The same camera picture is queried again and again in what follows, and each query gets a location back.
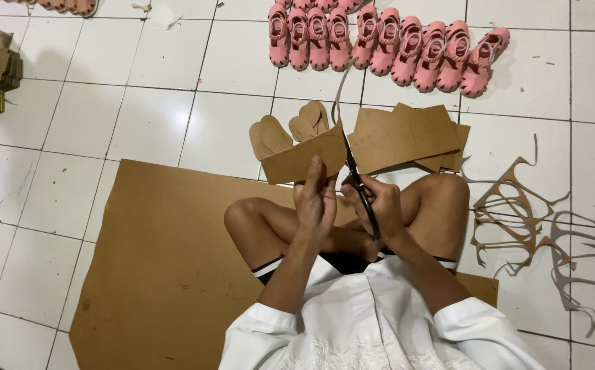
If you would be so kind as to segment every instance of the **stack of cardboard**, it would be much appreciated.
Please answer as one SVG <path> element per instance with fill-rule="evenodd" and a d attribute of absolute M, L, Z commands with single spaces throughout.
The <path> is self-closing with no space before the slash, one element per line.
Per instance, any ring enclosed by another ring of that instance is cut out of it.
<path fill-rule="evenodd" d="M 470 129 L 452 122 L 443 105 L 415 109 L 398 103 L 391 112 L 359 109 L 348 140 L 361 173 L 405 163 L 459 172 Z"/>

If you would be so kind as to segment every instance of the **person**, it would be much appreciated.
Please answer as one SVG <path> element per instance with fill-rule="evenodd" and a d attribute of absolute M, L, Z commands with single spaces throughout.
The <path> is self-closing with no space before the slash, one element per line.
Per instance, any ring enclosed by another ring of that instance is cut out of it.
<path fill-rule="evenodd" d="M 432 257 L 458 257 L 465 181 L 430 174 L 400 191 L 361 175 L 380 228 L 374 242 L 345 182 L 358 219 L 333 226 L 336 176 L 325 179 L 323 167 L 313 157 L 294 186 L 295 210 L 249 198 L 225 213 L 265 287 L 226 331 L 220 369 L 543 369 L 506 316 Z"/>

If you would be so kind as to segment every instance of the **pink shoe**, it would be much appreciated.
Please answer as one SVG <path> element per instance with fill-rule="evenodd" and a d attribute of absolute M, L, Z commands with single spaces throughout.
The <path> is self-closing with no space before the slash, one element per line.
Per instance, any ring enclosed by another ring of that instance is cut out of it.
<path fill-rule="evenodd" d="M 414 73 L 414 83 L 420 92 L 432 91 L 443 62 L 443 46 L 446 25 L 442 21 L 434 21 L 423 31 L 423 50 Z"/>
<path fill-rule="evenodd" d="M 350 49 L 352 49 L 345 10 L 341 7 L 335 8 L 330 13 L 327 25 L 330 34 L 330 63 L 332 63 L 332 69 L 337 72 L 345 71 L 347 62 L 350 60 Z"/>
<path fill-rule="evenodd" d="M 375 53 L 370 59 L 370 71 L 376 76 L 389 73 L 400 45 L 400 15 L 398 9 L 386 8 L 380 15 L 380 30 Z"/>
<path fill-rule="evenodd" d="M 315 0 L 294 0 L 293 8 L 302 9 L 304 13 L 308 12 L 313 7 Z"/>
<path fill-rule="evenodd" d="M 319 8 L 309 10 L 309 60 L 311 68 L 323 70 L 330 65 L 330 44 L 327 34 L 327 19 Z"/>
<path fill-rule="evenodd" d="M 471 40 L 465 21 L 454 21 L 446 29 L 443 64 L 437 77 L 437 88 L 443 92 L 457 89 L 462 81 L 462 69 L 468 58 Z"/>
<path fill-rule="evenodd" d="M 339 0 L 339 7 L 343 8 L 347 14 L 352 14 L 361 3 L 362 0 Z"/>
<path fill-rule="evenodd" d="M 406 86 L 414 78 L 418 55 L 423 49 L 422 30 L 420 21 L 413 15 L 402 21 L 402 26 L 400 26 L 402 43 L 398 56 L 391 67 L 391 78 L 398 86 Z"/>
<path fill-rule="evenodd" d="M 329 13 L 336 7 L 336 0 L 316 0 L 314 8 L 320 9 L 323 13 Z"/>
<path fill-rule="evenodd" d="M 480 95 L 489 81 L 489 66 L 510 42 L 510 30 L 494 28 L 471 50 L 462 75 L 462 94 L 468 97 Z"/>
<path fill-rule="evenodd" d="M 309 28 L 307 15 L 302 9 L 293 8 L 288 14 L 288 29 L 291 32 L 291 51 L 288 61 L 296 71 L 303 71 L 309 65 Z"/>
<path fill-rule="evenodd" d="M 274 66 L 283 67 L 288 63 L 288 27 L 286 9 L 274 4 L 268 14 L 270 25 L 270 61 Z"/>
<path fill-rule="evenodd" d="M 370 56 L 377 41 L 377 9 L 374 5 L 366 5 L 357 15 L 359 36 L 352 48 L 352 58 L 358 57 L 355 67 L 364 69 L 370 63 Z"/>

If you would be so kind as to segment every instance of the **hand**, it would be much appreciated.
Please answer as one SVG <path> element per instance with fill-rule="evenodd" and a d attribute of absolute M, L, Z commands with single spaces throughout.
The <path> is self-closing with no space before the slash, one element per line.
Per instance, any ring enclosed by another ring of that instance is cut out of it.
<path fill-rule="evenodd" d="M 362 184 L 364 184 L 365 194 L 372 204 L 375 218 L 380 226 L 380 238 L 387 242 L 405 229 L 400 207 L 400 188 L 396 185 L 384 184 L 384 182 L 375 180 L 365 174 L 361 174 L 359 177 Z M 359 193 L 346 182 L 347 180 L 343 182 L 341 192 L 355 208 L 361 225 L 369 234 L 372 234 L 373 228 L 370 225 L 368 213 L 361 202 Z"/>
<path fill-rule="evenodd" d="M 335 185 L 338 173 L 327 179 L 325 176 L 321 158 L 313 156 L 306 182 L 295 184 L 293 188 L 299 232 L 318 247 L 332 230 L 336 218 Z"/>

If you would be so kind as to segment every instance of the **cardboard offcut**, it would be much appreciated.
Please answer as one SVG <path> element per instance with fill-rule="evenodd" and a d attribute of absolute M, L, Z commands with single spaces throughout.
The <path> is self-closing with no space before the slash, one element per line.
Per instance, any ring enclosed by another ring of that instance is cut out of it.
<path fill-rule="evenodd" d="M 294 208 L 285 186 L 121 160 L 69 332 L 81 370 L 217 369 L 225 330 L 263 287 L 223 220 L 253 196 Z M 353 220 L 337 200 L 335 224 Z"/>

